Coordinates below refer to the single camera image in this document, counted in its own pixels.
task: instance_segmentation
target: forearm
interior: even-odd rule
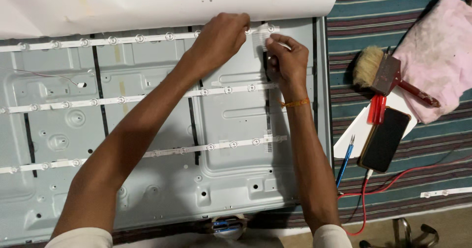
[[[113,230],[116,193],[196,79],[185,58],[105,138],[72,180],[53,237],[80,227]]]
[[[294,100],[307,97],[297,94]],[[340,225],[334,176],[316,134],[311,108],[287,108],[294,169],[305,220],[314,233],[325,224]]]

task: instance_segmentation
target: pink cloth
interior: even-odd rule
[[[472,88],[472,7],[461,0],[440,0],[408,31],[393,56],[402,61],[405,81],[441,103],[440,108],[426,107],[404,91],[421,122],[452,112]]]

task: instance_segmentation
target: orange wrist thread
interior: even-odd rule
[[[304,105],[304,104],[309,104],[310,103],[310,99],[309,98],[304,98],[303,100],[301,101],[296,101],[296,102],[289,102],[289,103],[284,103],[282,101],[280,101],[280,105],[281,105],[281,108],[284,108],[284,107],[295,107],[295,106],[300,106],[300,105]]]

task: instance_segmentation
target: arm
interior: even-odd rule
[[[83,227],[113,231],[117,191],[185,92],[239,51],[249,23],[247,14],[221,13],[205,25],[174,70],[121,120],[77,172],[51,238]]]
[[[308,97],[306,66],[308,49],[290,37],[272,34],[267,48],[274,54],[269,67],[278,77],[280,91],[286,102]],[[288,50],[278,42],[292,48]],[[287,107],[292,156],[298,180],[300,203],[311,233],[326,225],[341,225],[335,179],[316,134],[310,105]]]

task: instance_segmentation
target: led backlight strip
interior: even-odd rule
[[[192,90],[187,91],[184,94],[184,97],[193,97],[193,96],[208,96],[214,94],[231,94],[233,92],[253,92],[256,90],[266,90],[277,88],[279,85],[275,83],[269,84],[250,84],[247,86],[238,86],[238,87],[224,87],[224,88],[213,88],[213,89],[202,89],[202,90]],[[0,114],[9,114],[9,113],[19,113],[19,112],[38,112],[46,110],[56,110],[56,109],[69,109],[74,107],[83,107],[83,106],[99,106],[104,104],[124,104],[127,102],[139,102],[144,99],[146,95],[138,96],[120,96],[117,98],[107,98],[107,99],[92,99],[85,101],[75,101],[75,102],[55,102],[47,104],[31,104],[26,106],[14,106],[14,107],[3,107],[0,108]]]
[[[237,148],[239,146],[249,146],[249,145],[258,146],[260,144],[282,142],[286,140],[287,140],[287,136],[270,136],[270,137],[253,138],[253,139],[247,139],[247,140],[241,140],[241,141],[229,141],[229,142],[208,144],[208,145],[202,145],[202,146],[190,146],[190,147],[181,147],[181,148],[166,149],[166,150],[154,150],[154,151],[146,152],[143,158],[159,157],[159,156],[174,155],[174,154],[183,155],[186,153],[191,153],[191,152],[196,152],[196,151],[205,151],[205,150],[213,151],[215,149]],[[74,160],[61,159],[61,160],[52,161],[52,162],[3,167],[3,168],[0,168],[0,174],[2,173],[15,174],[18,172],[27,172],[27,171],[33,171],[33,170],[45,171],[48,169],[54,169],[54,168],[59,168],[59,167],[69,167],[69,166],[78,167],[84,164],[84,162],[86,161],[87,159],[74,159]]]
[[[452,194],[462,194],[462,193],[472,193],[472,187],[462,187],[462,188],[454,188],[454,189],[446,189],[446,190],[439,190],[439,191],[430,191],[430,192],[422,192],[420,197],[430,198],[430,197],[437,197],[437,196],[448,196]]]
[[[280,28],[270,25],[267,28],[251,28],[246,31],[246,34],[255,33],[273,33],[279,32]],[[19,43],[18,45],[7,45],[0,46],[0,52],[20,52],[20,51],[33,51],[33,50],[47,50],[47,49],[61,49],[61,48],[73,48],[73,47],[89,47],[98,45],[117,45],[117,44],[131,44],[131,43],[144,43],[144,42],[156,42],[156,41],[173,41],[182,39],[197,38],[200,34],[200,30],[188,33],[171,33],[159,35],[141,35],[138,34],[135,37],[123,37],[116,38],[110,36],[108,39],[85,39],[82,38],[78,41],[67,41],[61,42],[57,40],[51,40],[49,43],[42,44],[27,44]]]

